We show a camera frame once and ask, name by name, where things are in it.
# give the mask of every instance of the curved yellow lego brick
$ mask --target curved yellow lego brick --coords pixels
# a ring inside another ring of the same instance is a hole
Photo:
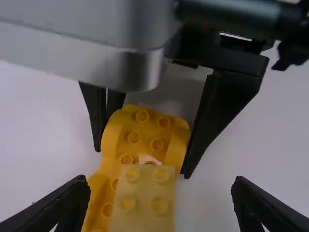
[[[179,174],[189,138],[189,125],[185,120],[126,105],[107,123],[101,151],[116,160],[130,157],[131,163],[137,163],[139,155],[147,154],[164,165],[175,166],[176,174]]]

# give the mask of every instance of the white surface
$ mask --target white surface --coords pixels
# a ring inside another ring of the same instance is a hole
[[[267,52],[274,58],[274,50]],[[177,232],[237,232],[230,188],[243,175],[309,217],[309,63],[268,71],[257,97],[177,185]],[[192,124],[210,71],[169,68],[161,86],[130,95]],[[0,63],[0,221],[101,160],[75,81]]]

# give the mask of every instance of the black plastic claw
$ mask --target black plastic claw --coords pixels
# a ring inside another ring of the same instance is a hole
[[[3,232],[80,232],[90,199],[90,187],[79,175],[27,209],[0,223]]]
[[[206,79],[181,173],[190,178],[207,147],[259,92],[263,77],[214,71]]]
[[[309,232],[309,219],[242,176],[232,186],[241,232]]]
[[[79,82],[88,109],[95,151],[101,151],[102,134],[107,123],[106,89]]]

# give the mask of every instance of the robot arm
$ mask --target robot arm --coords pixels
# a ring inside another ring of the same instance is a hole
[[[5,0],[0,58],[122,92],[147,91],[159,84],[169,42],[194,22],[282,40],[274,68],[284,70],[308,59],[308,9],[306,0]]]

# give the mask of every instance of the black bracket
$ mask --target black bracket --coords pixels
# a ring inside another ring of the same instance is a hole
[[[214,69],[205,81],[181,170],[188,179],[207,147],[259,92],[269,62],[260,53],[274,43],[241,40],[190,27],[183,28],[174,40],[166,57],[181,61],[176,62],[179,64],[188,62]]]

